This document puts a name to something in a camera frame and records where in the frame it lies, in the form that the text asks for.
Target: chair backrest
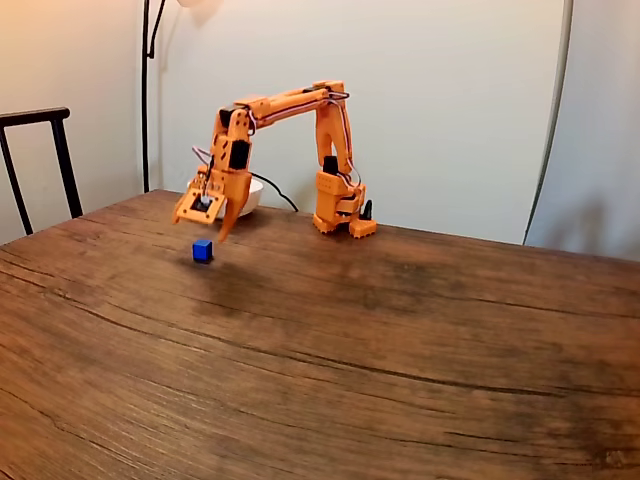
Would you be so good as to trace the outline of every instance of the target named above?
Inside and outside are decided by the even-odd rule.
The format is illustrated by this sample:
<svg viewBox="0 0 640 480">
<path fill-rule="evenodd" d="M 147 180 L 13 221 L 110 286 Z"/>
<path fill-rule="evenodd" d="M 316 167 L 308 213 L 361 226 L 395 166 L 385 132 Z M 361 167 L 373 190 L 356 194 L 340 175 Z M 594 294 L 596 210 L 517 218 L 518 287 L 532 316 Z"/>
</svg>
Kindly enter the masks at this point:
<svg viewBox="0 0 640 480">
<path fill-rule="evenodd" d="M 9 182 L 11 183 L 13 196 L 16 199 L 18 212 L 20 213 L 22 225 L 24 226 L 24 231 L 27 235 L 31 235 L 33 233 L 33 228 L 31 228 L 27 208 L 25 207 L 24 199 L 20 192 L 18 177 L 16 176 L 16 171 L 13 168 L 13 161 L 11 160 L 11 153 L 9 153 L 9 143 L 7 142 L 5 128 L 15 127 L 18 125 L 30 125 L 32 123 L 51 122 L 53 141 L 56 146 L 56 153 L 58 154 L 60 174 L 62 175 L 62 183 L 64 184 L 64 191 L 67 195 L 69 212 L 71 213 L 72 218 L 76 218 L 82 215 L 82 206 L 80 205 L 80 197 L 78 196 L 76 180 L 73 176 L 73 167 L 71 165 L 71 157 L 69 156 L 67 137 L 64 133 L 63 122 L 65 118 L 69 118 L 69 115 L 71 115 L 69 109 L 63 107 L 0 115 L 0 148 L 2 148 L 2 156 L 4 157 L 4 163 L 7 166 L 7 173 L 9 174 Z"/>
</svg>

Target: orange robotic arm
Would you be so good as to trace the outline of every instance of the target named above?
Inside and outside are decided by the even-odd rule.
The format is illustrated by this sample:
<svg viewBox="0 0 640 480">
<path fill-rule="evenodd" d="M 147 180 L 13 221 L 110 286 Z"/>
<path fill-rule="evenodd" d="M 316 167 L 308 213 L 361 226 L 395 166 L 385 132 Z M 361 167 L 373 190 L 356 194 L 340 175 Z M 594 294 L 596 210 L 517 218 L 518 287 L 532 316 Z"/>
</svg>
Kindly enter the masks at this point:
<svg viewBox="0 0 640 480">
<path fill-rule="evenodd" d="M 249 197 L 250 137 L 279 120 L 315 111 L 318 163 L 322 170 L 316 174 L 318 200 L 313 223 L 322 233 L 331 232 L 342 223 L 349 223 L 356 238 L 374 233 L 371 201 L 362 209 L 366 187 L 360 182 L 351 183 L 351 127 L 345 106 L 348 97 L 342 82 L 318 82 L 273 97 L 238 100 L 220 109 L 211 142 L 211 163 L 198 169 L 176 205 L 174 223 L 184 218 L 211 224 L 226 202 L 218 235 L 218 241 L 223 242 Z"/>
</svg>

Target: blue cube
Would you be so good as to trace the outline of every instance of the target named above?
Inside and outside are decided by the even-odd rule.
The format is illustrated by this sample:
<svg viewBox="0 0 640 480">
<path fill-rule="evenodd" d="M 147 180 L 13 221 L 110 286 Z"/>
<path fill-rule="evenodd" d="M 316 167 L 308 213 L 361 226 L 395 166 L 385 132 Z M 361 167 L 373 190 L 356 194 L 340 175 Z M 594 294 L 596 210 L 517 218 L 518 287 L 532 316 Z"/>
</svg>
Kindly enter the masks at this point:
<svg viewBox="0 0 640 480">
<path fill-rule="evenodd" d="M 193 244 L 193 260 L 198 263 L 209 263 L 213 260 L 213 242 L 197 240 Z"/>
</svg>

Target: white wall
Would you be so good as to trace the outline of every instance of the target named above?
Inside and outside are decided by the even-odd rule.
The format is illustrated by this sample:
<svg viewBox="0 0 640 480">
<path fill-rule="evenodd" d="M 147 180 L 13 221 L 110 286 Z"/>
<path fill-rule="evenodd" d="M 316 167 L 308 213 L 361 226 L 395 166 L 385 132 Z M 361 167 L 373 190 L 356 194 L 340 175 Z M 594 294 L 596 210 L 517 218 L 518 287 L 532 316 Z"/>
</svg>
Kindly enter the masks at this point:
<svg viewBox="0 0 640 480">
<path fill-rule="evenodd" d="M 86 211 L 141 191 L 138 45 L 141 2 L 0 2 L 0 112 L 66 106 L 67 140 Z M 69 218 L 49 124 L 7 129 L 34 229 Z M 0 164 L 0 244 L 24 234 Z"/>
<path fill-rule="evenodd" d="M 217 109 L 342 79 L 354 158 L 383 223 L 521 242 L 541 166 L 562 0 L 167 2 L 158 181 L 184 189 Z M 259 132 L 251 168 L 315 202 L 314 117 Z M 271 191 L 266 201 L 286 207 Z"/>
<path fill-rule="evenodd" d="M 640 2 L 574 3 L 547 175 L 527 244 L 640 260 Z"/>
</svg>

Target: lamp pole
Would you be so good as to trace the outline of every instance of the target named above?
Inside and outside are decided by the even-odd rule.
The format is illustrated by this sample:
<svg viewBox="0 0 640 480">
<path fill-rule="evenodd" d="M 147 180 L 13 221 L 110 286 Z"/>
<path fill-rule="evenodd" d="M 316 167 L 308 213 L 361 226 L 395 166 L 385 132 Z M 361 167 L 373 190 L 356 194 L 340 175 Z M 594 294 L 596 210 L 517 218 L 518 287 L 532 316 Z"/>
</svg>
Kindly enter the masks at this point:
<svg viewBox="0 0 640 480">
<path fill-rule="evenodd" d="M 149 132 L 147 119 L 147 73 L 149 61 L 149 0 L 144 0 L 144 13 L 142 19 L 142 178 L 144 181 L 144 193 L 149 191 Z"/>
</svg>

